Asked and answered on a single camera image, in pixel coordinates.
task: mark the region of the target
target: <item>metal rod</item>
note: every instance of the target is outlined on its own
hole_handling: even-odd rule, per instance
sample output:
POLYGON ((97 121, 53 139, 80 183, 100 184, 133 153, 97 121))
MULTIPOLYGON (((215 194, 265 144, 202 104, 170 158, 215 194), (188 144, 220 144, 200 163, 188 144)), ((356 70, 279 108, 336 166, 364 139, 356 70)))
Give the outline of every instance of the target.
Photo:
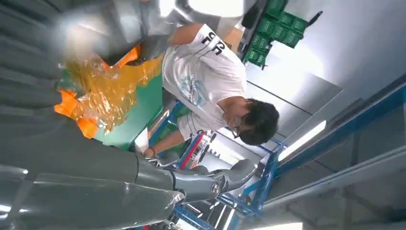
POLYGON ((267 201, 263 208, 269 209, 284 205, 305 196, 348 186, 377 176, 396 172, 406 167, 406 145, 377 157, 356 164, 314 183, 305 185, 267 201))

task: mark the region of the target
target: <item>metal panel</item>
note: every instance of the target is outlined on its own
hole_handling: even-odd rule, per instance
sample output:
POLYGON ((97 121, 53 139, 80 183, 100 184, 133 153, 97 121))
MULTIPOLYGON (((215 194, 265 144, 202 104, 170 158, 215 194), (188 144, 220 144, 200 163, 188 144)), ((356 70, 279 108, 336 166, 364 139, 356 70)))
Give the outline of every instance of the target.
POLYGON ((310 117, 310 114, 298 109, 297 107, 294 107, 278 97, 273 96, 272 94, 269 94, 255 85, 248 84, 247 92, 248 98, 254 98, 274 104, 280 114, 278 133, 285 137, 293 133, 310 117))
POLYGON ((272 54, 267 56, 266 65, 268 66, 262 71, 249 64, 247 80, 311 114, 316 113, 341 91, 336 85, 272 54))

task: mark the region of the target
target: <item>cardboard box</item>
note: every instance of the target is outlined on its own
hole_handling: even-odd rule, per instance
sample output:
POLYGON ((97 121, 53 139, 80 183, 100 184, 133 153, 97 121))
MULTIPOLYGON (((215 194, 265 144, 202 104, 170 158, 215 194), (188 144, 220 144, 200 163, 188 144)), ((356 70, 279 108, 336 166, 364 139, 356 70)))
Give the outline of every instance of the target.
POLYGON ((226 35, 223 41, 227 44, 227 46, 234 52, 237 53, 238 45, 241 42, 242 34, 244 32, 240 29, 233 27, 231 31, 226 35))

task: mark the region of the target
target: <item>black hair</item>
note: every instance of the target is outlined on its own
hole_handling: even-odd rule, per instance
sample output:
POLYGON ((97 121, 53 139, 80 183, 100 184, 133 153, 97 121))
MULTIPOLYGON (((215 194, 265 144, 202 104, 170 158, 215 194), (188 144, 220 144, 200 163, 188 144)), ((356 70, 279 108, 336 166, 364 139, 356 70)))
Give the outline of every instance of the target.
POLYGON ((249 112, 245 116, 245 126, 252 128, 240 132, 241 140, 248 145, 261 145, 268 142, 278 128, 279 112, 275 106, 255 99, 248 99, 249 112))

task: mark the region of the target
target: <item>orange plastic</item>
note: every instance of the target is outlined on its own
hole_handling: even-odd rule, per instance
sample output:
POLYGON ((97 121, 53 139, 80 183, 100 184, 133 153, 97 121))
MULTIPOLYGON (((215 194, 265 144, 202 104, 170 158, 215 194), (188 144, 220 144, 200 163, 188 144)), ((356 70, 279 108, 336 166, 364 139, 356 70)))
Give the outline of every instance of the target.
POLYGON ((76 94, 70 90, 58 90, 62 95, 62 103, 54 106, 55 112, 65 115, 67 117, 72 117, 73 111, 78 106, 78 101, 76 100, 76 94))
MULTIPOLYGON (((79 104, 77 99, 75 98, 76 94, 70 90, 58 91, 62 95, 62 103, 54 106, 55 112, 76 120, 78 117, 78 115, 76 114, 76 108, 79 104)), ((87 138, 93 138, 99 130, 95 119, 79 118, 77 124, 83 135, 87 138)))
POLYGON ((99 130, 99 127, 97 127, 96 121, 94 119, 80 118, 78 120, 78 126, 83 135, 89 139, 93 138, 99 130))
MULTIPOLYGON (((141 46, 137 45, 136 47, 131 49, 130 52, 128 52, 128 54, 126 54, 115 66, 118 66, 118 68, 121 69, 128 62, 137 60, 139 58, 140 53, 141 53, 141 46)), ((106 62, 103 62, 103 67, 105 69, 111 69, 112 68, 106 62)))

